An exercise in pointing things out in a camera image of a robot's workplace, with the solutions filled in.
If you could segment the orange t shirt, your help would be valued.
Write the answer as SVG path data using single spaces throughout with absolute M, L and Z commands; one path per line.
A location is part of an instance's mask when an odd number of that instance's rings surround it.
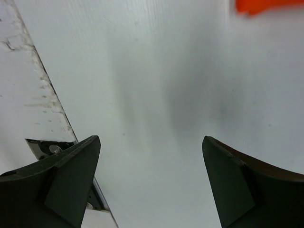
M 236 11 L 248 15 L 256 15 L 269 9 L 301 6 L 303 4 L 304 0 L 235 0 Z

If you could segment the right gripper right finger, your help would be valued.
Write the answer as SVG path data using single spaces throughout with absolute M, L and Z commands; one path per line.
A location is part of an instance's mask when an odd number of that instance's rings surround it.
M 302 228 L 304 176 L 205 136 L 203 158 L 223 228 Z

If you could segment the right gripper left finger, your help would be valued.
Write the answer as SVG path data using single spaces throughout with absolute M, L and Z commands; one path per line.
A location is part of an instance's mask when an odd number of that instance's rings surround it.
M 97 135 L 0 176 L 2 228 L 79 228 L 101 149 Z

